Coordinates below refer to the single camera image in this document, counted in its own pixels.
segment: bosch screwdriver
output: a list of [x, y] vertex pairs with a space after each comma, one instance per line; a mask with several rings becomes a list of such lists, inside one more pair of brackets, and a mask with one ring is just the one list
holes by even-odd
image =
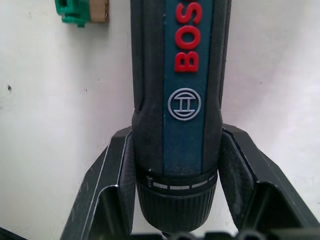
[[131, 0], [137, 189], [166, 233], [208, 218], [217, 183], [230, 0]]

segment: bosch logo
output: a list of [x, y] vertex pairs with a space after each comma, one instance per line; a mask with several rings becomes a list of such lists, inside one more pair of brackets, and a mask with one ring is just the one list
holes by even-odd
[[171, 116], [180, 121], [189, 121], [199, 113], [201, 98], [191, 88], [180, 88], [171, 94], [168, 100], [168, 110]]
[[[199, 55], [194, 50], [201, 41], [201, 33], [194, 25], [186, 25], [194, 16], [193, 23], [198, 25], [202, 19], [202, 7], [198, 2], [191, 2], [186, 9], [182, 3], [179, 3], [175, 10], [175, 18], [183, 24], [175, 33], [175, 44], [182, 50], [178, 52], [174, 60], [174, 71], [177, 73], [195, 73], [199, 67]], [[193, 40], [186, 42], [183, 35], [191, 34]]]

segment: white background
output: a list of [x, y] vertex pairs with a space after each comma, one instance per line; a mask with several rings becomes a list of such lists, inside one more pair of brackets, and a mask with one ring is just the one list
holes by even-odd
[[[319, 39], [319, 0], [233, 0], [222, 106], [318, 220]], [[62, 24], [54, 0], [0, 0], [0, 227], [59, 239], [86, 171], [131, 124], [130, 42], [129, 0], [84, 29]], [[138, 205], [133, 230], [156, 231]], [[209, 230], [236, 232], [220, 185], [196, 233]]]

